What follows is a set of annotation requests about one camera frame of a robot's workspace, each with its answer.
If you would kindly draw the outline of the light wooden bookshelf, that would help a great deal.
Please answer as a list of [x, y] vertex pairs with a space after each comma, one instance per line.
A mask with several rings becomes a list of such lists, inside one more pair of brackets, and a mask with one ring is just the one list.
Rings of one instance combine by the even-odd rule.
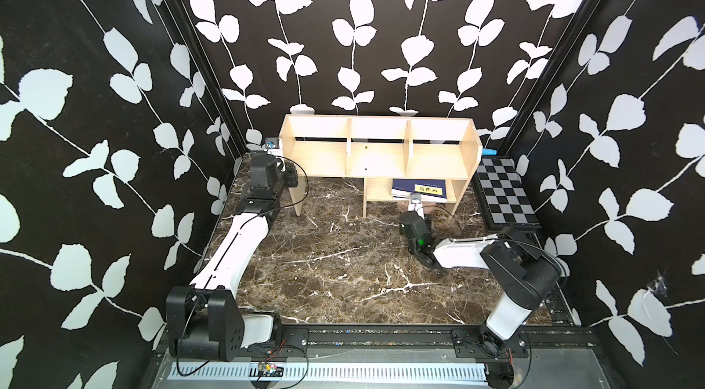
[[279, 132], [299, 176], [361, 178], [365, 202], [390, 202], [395, 179], [442, 180], [455, 213], [483, 146], [472, 119], [292, 115]]

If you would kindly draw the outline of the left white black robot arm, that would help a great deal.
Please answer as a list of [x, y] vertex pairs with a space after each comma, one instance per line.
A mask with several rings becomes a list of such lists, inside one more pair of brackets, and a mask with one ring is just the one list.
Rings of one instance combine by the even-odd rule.
[[258, 153], [250, 183], [225, 239], [187, 286], [167, 295], [165, 310], [170, 354], [176, 359], [232, 361], [251, 347], [282, 343], [281, 319], [273, 313], [244, 315], [238, 289], [254, 252], [282, 209], [283, 192], [299, 185], [295, 163]]

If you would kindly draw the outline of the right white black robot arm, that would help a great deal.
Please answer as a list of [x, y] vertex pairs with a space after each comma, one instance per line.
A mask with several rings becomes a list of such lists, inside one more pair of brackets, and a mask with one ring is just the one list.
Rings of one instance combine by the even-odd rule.
[[499, 302], [471, 339], [488, 357], [506, 352], [521, 325], [565, 277], [554, 255], [513, 227], [483, 238], [437, 240], [431, 221], [420, 213], [407, 211], [399, 219], [409, 253], [422, 265], [435, 270], [487, 270], [502, 288]]

